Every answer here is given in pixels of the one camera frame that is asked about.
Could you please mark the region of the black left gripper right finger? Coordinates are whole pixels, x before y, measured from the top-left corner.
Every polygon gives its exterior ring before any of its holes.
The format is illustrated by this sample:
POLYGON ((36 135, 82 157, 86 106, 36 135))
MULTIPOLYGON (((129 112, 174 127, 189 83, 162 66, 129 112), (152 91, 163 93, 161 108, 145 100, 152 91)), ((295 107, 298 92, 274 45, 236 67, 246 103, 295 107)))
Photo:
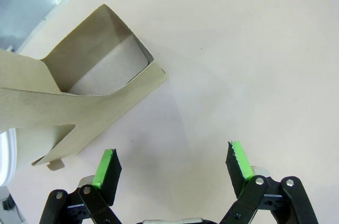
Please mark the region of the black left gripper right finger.
POLYGON ((255 169, 239 141, 228 143, 226 166, 237 200, 221 223, 251 223, 258 210, 270 211, 276 223, 318 223, 299 178, 277 182, 265 169, 255 169))

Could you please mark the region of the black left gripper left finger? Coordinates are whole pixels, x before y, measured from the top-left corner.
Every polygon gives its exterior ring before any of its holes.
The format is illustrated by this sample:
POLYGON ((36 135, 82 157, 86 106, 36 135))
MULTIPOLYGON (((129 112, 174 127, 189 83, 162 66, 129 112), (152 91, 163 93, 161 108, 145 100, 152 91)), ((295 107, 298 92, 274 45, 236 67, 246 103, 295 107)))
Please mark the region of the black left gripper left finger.
POLYGON ((72 193, 62 189, 50 192, 40 223, 120 223, 112 209, 121 165, 115 149, 106 149, 95 175, 83 178, 72 193))

